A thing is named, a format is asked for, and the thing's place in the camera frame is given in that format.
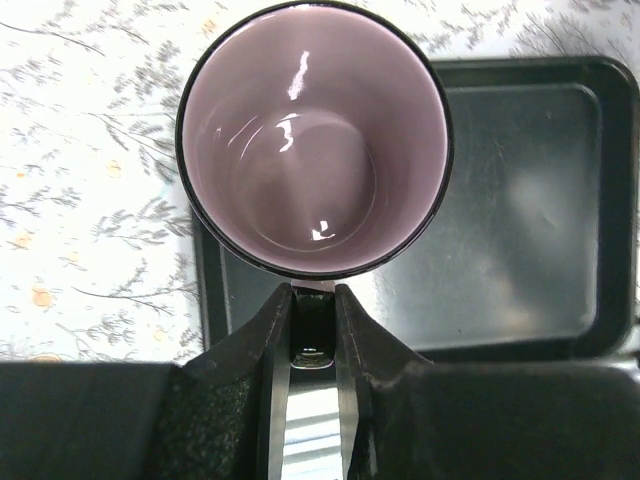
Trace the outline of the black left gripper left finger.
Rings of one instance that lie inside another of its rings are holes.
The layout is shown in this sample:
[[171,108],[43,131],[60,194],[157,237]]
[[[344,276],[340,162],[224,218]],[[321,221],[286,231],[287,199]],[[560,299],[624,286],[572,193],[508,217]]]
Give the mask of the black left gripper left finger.
[[293,290],[282,283],[239,330],[172,371],[150,478],[280,478],[292,307]]

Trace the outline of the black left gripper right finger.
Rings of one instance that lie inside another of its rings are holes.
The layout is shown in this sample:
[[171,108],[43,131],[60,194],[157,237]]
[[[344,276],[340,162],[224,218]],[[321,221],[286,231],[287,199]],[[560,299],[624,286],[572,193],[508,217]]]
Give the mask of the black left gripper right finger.
[[334,292],[335,367],[341,457],[346,479],[372,479],[381,470],[378,450],[389,409],[401,399],[406,369],[429,361],[396,338],[366,312],[343,284]]

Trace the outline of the black serving tray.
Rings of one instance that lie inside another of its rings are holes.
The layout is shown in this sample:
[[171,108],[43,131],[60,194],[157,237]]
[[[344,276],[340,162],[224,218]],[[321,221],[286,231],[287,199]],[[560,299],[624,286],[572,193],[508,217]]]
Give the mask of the black serving tray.
[[635,323],[632,73],[605,57],[435,67],[455,135],[443,204],[348,286],[434,361],[617,363]]

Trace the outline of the lilac purple mug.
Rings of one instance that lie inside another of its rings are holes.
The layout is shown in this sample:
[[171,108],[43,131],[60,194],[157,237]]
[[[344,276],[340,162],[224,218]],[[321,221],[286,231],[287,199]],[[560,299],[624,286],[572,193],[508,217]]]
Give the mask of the lilac purple mug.
[[200,57],[180,98],[175,155],[203,229],[289,278],[297,369],[334,357],[329,294],[426,230],[453,165],[443,85],[384,18],[288,1],[239,21]]

